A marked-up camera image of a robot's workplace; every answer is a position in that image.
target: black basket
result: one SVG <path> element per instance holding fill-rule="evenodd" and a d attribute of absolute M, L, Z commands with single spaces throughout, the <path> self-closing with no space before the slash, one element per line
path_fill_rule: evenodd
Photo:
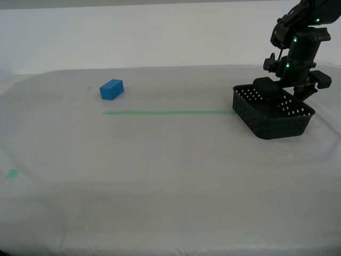
<path fill-rule="evenodd" d="M 275 99 L 262 97 L 252 84 L 233 88 L 233 110 L 253 133 L 265 140 L 302 135 L 315 110 L 281 90 Z"/>

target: green tape mark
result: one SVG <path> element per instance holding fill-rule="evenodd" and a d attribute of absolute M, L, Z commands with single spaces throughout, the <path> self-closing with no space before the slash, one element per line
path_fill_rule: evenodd
<path fill-rule="evenodd" d="M 10 169 L 10 171 L 8 172 L 6 179 L 8 180 L 13 180 L 15 178 L 15 176 L 17 176 L 18 174 L 18 170 L 17 169 Z"/>
<path fill-rule="evenodd" d="M 104 111 L 103 115 L 236 115 L 225 110 L 174 110 L 174 111 Z"/>

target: blue foam cube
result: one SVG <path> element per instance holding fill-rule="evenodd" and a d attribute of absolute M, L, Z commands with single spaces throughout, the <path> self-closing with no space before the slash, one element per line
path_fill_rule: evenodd
<path fill-rule="evenodd" d="M 103 100 L 113 100 L 124 92 L 123 81 L 113 79 L 101 86 L 100 92 Z"/>

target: white wall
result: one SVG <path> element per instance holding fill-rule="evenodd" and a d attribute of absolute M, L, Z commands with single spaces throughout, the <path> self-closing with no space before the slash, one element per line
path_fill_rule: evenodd
<path fill-rule="evenodd" d="M 0 32 L 0 82 L 6 80 L 12 75 L 10 62 L 6 58 L 3 49 L 1 49 L 1 32 Z"/>
<path fill-rule="evenodd" d="M 277 18 L 296 1 L 0 11 L 0 55 L 16 73 L 262 64 Z M 337 21 L 317 61 L 341 64 Z"/>

